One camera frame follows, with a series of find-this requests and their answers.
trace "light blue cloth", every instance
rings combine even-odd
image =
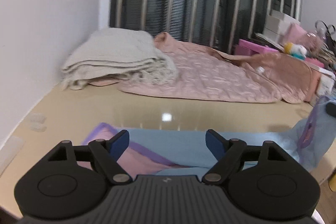
[[[248,145],[261,146],[265,140],[272,140],[280,145],[296,161],[310,171],[317,166],[336,137],[336,118],[326,113],[326,104],[331,102],[336,107],[336,100],[323,97],[314,107],[308,119],[300,120],[291,130],[268,133],[229,133],[219,134],[226,139],[238,138]],[[309,134],[305,127],[310,124]],[[157,175],[198,175],[202,177],[215,163],[216,159],[205,144],[205,132],[128,129],[130,140],[167,158],[179,165],[193,168],[167,169]]]

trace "magenta box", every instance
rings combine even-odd
[[[269,52],[278,52],[278,50],[254,44],[252,42],[246,41],[244,39],[239,39],[238,45],[236,45],[235,55],[254,55],[257,53],[264,54]]]

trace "white blanket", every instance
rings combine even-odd
[[[107,75],[150,84],[170,83],[177,77],[173,61],[155,48],[149,33],[119,28],[93,33],[70,55],[62,72],[63,88],[74,90]]]

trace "stuffed animal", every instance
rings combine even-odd
[[[296,57],[296,58],[302,59],[302,60],[306,59],[306,55],[308,53],[307,49],[304,46],[296,45],[296,44],[293,44],[291,42],[285,43],[285,45],[283,47],[283,51],[286,54],[289,54],[293,57]]]

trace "glossy table surface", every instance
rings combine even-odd
[[[13,196],[16,182],[58,142],[67,139],[80,145],[100,122],[116,127],[167,130],[285,131],[307,117],[311,108],[306,103],[248,104],[154,98],[123,93],[113,85],[87,86],[77,91],[60,91],[56,86],[32,110],[46,116],[46,131],[30,130],[25,119],[14,132],[25,140],[25,145],[0,177],[0,206],[21,217]]]

